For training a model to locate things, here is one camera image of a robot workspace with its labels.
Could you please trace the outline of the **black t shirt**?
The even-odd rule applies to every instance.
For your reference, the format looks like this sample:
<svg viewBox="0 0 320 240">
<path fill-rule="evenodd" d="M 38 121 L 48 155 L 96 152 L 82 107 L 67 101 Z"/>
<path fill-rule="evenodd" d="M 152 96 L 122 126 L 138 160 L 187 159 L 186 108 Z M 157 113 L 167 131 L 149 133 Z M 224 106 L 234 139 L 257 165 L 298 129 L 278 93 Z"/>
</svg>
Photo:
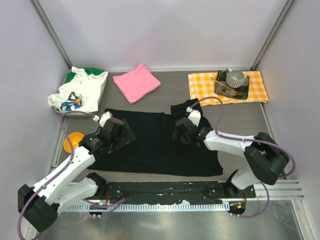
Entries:
<svg viewBox="0 0 320 240">
<path fill-rule="evenodd" d="M 109 109 L 117 119 L 125 119 L 135 140 L 113 152 L 95 155 L 90 170 L 164 174 L 184 177 L 213 177 L 223 174 L 217 151 L 173 140 L 175 124 L 187 115 L 186 109 L 202 111 L 197 99 L 173 105 L 171 113 Z"/>
</svg>

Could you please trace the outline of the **orange checkered cloth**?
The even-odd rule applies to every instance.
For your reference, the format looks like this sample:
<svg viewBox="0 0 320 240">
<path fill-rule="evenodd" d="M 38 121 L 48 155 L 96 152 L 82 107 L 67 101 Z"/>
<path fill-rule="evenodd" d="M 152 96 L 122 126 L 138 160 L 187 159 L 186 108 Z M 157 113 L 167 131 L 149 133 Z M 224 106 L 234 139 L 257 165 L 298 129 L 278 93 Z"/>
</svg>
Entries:
<svg viewBox="0 0 320 240">
<path fill-rule="evenodd" d="M 249 78 L 248 94 L 246 99 L 239 99 L 230 97 L 231 91 L 224 86 L 214 82 L 218 79 L 217 72 L 202 72 L 188 74 L 188 87 L 190 99 L 203 99 L 210 97 L 210 99 L 203 100 L 200 105 L 219 105 L 220 102 L 214 97 L 221 99 L 223 104 L 237 104 L 237 103 L 266 103 L 269 98 L 263 83 L 261 73 L 259 71 L 244 71 Z"/>
</svg>

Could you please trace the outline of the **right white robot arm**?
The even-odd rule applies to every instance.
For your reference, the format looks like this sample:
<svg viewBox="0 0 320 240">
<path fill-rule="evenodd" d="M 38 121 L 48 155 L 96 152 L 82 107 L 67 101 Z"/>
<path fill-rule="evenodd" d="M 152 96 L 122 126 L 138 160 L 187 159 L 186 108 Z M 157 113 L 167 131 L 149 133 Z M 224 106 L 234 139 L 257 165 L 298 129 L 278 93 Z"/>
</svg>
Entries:
<svg viewBox="0 0 320 240">
<path fill-rule="evenodd" d="M 175 124 L 173 139 L 196 148 L 220 151 L 246 159 L 248 167 L 235 170 L 223 184 L 225 191 L 236 196 L 257 183 L 274 185 L 293 159 L 266 133 L 256 136 L 225 134 L 210 127 L 200 128 L 187 117 Z"/>
</svg>

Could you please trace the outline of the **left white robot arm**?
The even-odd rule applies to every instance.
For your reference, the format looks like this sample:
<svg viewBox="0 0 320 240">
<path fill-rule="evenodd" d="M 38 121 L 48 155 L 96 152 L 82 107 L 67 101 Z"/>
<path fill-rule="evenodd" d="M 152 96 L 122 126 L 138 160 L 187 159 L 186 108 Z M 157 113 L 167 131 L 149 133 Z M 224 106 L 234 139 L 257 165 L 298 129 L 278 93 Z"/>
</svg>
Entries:
<svg viewBox="0 0 320 240">
<path fill-rule="evenodd" d="M 17 204 L 21 217 L 41 233 L 52 226 L 66 208 L 86 198 L 101 196 L 107 188 L 107 181 L 95 172 L 74 186 L 68 185 L 91 166 L 99 154 L 111 154 L 134 140 L 125 119 L 101 118 L 97 131 L 85 135 L 73 153 L 54 171 L 33 186 L 24 184 L 19 188 Z"/>
</svg>

